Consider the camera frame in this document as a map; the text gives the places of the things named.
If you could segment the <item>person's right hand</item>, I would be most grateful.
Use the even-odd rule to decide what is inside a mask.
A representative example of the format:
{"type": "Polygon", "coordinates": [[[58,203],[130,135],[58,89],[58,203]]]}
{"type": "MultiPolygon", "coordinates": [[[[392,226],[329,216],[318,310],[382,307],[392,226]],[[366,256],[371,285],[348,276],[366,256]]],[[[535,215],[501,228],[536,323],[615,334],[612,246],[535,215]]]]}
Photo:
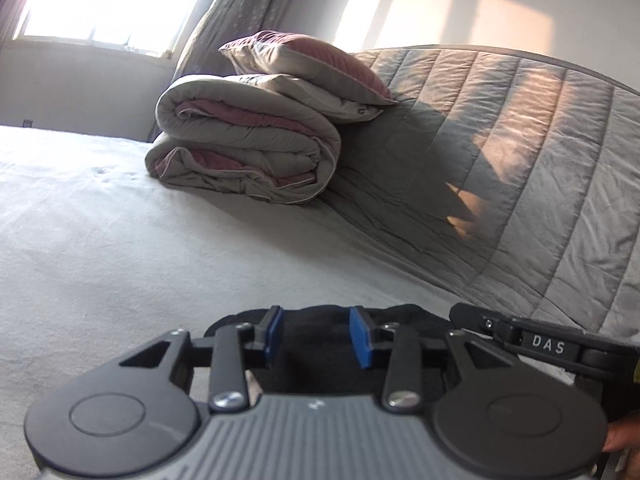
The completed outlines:
{"type": "Polygon", "coordinates": [[[608,435],[603,445],[603,452],[613,453],[625,450],[628,450],[629,454],[622,478],[639,480],[640,416],[638,414],[629,415],[608,425],[608,435]]]}

